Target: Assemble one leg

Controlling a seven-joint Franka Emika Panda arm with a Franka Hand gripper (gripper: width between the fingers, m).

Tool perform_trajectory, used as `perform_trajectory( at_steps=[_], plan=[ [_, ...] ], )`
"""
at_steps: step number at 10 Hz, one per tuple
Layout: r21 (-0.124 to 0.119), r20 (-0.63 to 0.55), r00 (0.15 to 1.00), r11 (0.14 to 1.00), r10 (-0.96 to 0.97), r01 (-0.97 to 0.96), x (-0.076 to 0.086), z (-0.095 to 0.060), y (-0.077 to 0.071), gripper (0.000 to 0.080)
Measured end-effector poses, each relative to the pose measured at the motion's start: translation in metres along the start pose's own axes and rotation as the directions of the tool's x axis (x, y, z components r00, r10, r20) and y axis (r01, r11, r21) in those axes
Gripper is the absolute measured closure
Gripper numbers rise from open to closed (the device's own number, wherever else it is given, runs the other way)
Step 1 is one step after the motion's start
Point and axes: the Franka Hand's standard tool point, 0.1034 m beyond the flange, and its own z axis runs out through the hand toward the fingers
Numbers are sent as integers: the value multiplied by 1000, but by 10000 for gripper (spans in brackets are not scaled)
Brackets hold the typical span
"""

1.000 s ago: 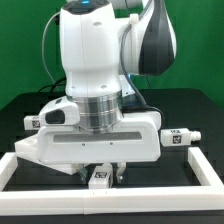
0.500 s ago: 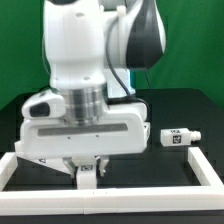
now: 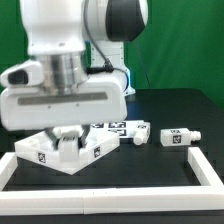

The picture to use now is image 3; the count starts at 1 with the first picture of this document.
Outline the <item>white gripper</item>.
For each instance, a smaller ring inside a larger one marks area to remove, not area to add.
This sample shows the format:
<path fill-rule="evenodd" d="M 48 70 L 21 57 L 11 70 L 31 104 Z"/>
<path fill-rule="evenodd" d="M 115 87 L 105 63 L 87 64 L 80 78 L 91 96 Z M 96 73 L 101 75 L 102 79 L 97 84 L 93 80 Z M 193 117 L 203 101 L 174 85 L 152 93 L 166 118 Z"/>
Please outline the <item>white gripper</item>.
<path fill-rule="evenodd" d="M 81 125 L 78 147 L 84 148 L 89 124 L 123 121 L 127 107 L 117 78 L 92 75 L 69 95 L 50 96 L 40 87 L 6 88 L 1 94 L 0 116 L 9 131 L 45 129 L 57 150 L 60 139 L 52 128 Z"/>

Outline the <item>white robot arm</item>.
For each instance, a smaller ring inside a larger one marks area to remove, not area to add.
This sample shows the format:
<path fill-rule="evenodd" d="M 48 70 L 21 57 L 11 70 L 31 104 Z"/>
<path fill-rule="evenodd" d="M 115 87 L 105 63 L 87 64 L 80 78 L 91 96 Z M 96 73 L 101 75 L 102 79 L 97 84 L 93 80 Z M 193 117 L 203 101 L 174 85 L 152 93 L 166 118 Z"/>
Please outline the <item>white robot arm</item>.
<path fill-rule="evenodd" d="M 20 0 L 29 59 L 0 75 L 4 128 L 43 129 L 122 121 L 116 68 L 85 66 L 87 41 L 126 42 L 148 22 L 147 0 Z"/>

